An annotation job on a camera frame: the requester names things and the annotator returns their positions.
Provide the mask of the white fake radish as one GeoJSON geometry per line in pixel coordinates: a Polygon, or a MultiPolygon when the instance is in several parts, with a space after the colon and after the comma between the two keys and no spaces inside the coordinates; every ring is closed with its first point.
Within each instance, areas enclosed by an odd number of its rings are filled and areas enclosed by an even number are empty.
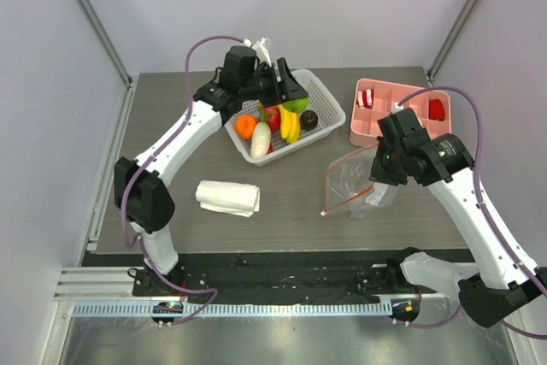
{"type": "Polygon", "coordinates": [[[271,130],[265,122],[259,122],[253,131],[250,147],[250,156],[258,159],[268,153],[271,143],[271,130]]]}

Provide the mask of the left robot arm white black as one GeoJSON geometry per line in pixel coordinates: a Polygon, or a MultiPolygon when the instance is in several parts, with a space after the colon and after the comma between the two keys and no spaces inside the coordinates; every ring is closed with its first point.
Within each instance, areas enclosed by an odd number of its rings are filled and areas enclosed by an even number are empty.
{"type": "Polygon", "coordinates": [[[152,285],[162,295],[175,294],[182,284],[169,230],[175,205],[168,191],[181,166],[245,102],[258,101],[269,107],[308,95],[285,59],[270,62],[254,47],[235,45],[214,78],[191,95],[185,113],[167,132],[136,158],[122,157],[116,162],[115,205],[121,212],[122,227],[133,228],[142,241],[146,264],[156,270],[152,285]]]}

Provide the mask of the dark brown fake fruit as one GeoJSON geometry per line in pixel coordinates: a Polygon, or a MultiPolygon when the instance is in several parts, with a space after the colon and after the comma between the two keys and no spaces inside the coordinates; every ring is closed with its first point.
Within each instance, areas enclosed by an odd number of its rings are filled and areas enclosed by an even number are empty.
{"type": "Polygon", "coordinates": [[[304,131],[311,131],[317,128],[319,117],[313,110],[305,110],[300,114],[300,127],[304,131]]]}

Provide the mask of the yellow fake banana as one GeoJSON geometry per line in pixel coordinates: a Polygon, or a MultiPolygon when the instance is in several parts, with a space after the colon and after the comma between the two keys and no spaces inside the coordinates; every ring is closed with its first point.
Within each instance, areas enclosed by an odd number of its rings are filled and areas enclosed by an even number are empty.
{"type": "MultiPolygon", "coordinates": [[[[284,141],[286,141],[287,144],[295,143],[299,139],[297,113],[290,112],[284,109],[282,105],[277,105],[275,107],[279,109],[280,118],[281,118],[280,129],[277,132],[279,132],[279,135],[281,136],[282,139],[284,139],[284,141]]],[[[258,104],[261,121],[262,121],[261,114],[264,108],[266,107],[264,107],[261,103],[258,104]]]]}

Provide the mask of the orange fake fruit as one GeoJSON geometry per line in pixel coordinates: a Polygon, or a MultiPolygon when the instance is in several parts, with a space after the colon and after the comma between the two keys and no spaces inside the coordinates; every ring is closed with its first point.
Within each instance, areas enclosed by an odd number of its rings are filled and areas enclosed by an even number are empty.
{"type": "Polygon", "coordinates": [[[234,130],[241,139],[250,140],[258,123],[259,120],[253,115],[240,115],[235,121],[234,130]]]}

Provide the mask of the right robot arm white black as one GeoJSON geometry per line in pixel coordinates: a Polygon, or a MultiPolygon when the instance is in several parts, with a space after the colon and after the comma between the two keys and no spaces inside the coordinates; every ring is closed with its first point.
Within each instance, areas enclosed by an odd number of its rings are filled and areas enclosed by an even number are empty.
{"type": "Polygon", "coordinates": [[[463,267],[409,247],[388,259],[387,285],[397,292],[424,286],[458,299],[478,325],[492,327],[546,290],[546,269],[530,257],[492,206],[478,164],[463,142],[430,138],[412,109],[378,122],[381,135],[370,179],[405,185],[413,178],[444,207],[473,256],[463,267]]]}

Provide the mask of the clear zip bag orange seal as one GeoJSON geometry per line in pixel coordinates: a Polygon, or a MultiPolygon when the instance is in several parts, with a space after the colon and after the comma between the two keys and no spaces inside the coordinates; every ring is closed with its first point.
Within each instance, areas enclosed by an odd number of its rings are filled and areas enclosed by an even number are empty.
{"type": "Polygon", "coordinates": [[[369,179],[377,144],[354,150],[333,161],[324,180],[325,202],[320,216],[346,213],[364,219],[376,209],[390,207],[397,188],[369,179]]]}

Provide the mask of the green fake fruit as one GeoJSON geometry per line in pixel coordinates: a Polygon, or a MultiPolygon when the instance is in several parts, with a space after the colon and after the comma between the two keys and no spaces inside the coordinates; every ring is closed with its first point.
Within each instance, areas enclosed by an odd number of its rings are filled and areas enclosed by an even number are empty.
{"type": "Polygon", "coordinates": [[[309,99],[307,97],[294,99],[282,103],[284,109],[294,113],[303,112],[308,107],[308,105],[309,99]]]}

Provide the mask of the red fake apple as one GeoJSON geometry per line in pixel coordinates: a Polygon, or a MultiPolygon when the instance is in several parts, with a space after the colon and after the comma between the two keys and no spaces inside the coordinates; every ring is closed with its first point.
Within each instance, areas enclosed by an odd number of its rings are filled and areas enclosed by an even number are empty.
{"type": "Polygon", "coordinates": [[[275,106],[266,107],[262,110],[261,119],[266,122],[271,132],[277,132],[280,129],[280,112],[275,106]]]}

